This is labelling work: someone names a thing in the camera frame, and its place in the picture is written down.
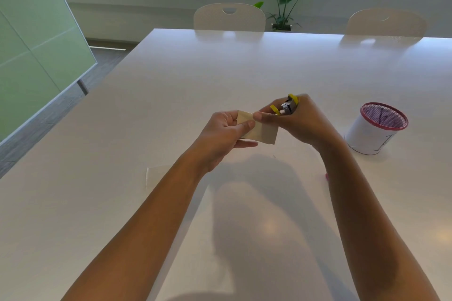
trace white table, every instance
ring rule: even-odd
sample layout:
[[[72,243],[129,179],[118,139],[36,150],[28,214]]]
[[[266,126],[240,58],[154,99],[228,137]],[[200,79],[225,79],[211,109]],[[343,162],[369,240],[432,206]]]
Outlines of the white table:
[[[452,40],[361,40],[154,30],[0,180],[0,299],[59,300],[149,193],[146,168],[157,180],[212,112],[307,92],[341,132],[367,101],[408,116],[381,153],[355,155],[451,300]],[[149,299],[356,301],[324,175],[283,130],[234,150],[201,181]]]

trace mesh pen holder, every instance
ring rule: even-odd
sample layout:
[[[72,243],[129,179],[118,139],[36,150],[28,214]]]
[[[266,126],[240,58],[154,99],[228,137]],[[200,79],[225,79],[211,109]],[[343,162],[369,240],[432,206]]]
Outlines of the mesh pen holder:
[[[345,135],[347,144],[364,155],[376,155],[396,133],[408,126],[407,117],[392,106],[369,102]]]

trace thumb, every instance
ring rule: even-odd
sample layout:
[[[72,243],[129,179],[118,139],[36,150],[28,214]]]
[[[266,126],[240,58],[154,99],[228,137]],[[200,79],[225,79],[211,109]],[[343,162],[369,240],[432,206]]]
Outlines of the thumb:
[[[254,120],[247,120],[246,122],[232,127],[237,132],[238,138],[242,138],[246,133],[250,132],[254,126],[256,126],[256,122]]]
[[[284,116],[273,115],[271,113],[265,113],[265,112],[255,112],[253,114],[253,118],[254,118],[254,120],[258,121],[259,123],[282,126]]]

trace forearm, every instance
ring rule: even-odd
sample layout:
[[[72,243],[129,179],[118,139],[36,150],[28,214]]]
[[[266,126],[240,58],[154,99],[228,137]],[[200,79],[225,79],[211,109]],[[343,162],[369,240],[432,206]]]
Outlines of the forearm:
[[[342,244],[362,301],[437,300],[342,139],[319,149]]]
[[[146,300],[202,175],[181,156],[63,300]]]

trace chair backrest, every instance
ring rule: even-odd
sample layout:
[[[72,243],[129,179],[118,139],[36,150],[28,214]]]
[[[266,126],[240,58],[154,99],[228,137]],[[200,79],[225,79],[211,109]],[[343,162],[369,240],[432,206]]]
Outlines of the chair backrest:
[[[194,15],[195,30],[265,30],[265,14],[253,5],[225,2],[200,7]]]
[[[427,22],[405,10],[372,8],[353,14],[347,23],[346,35],[423,37]]]

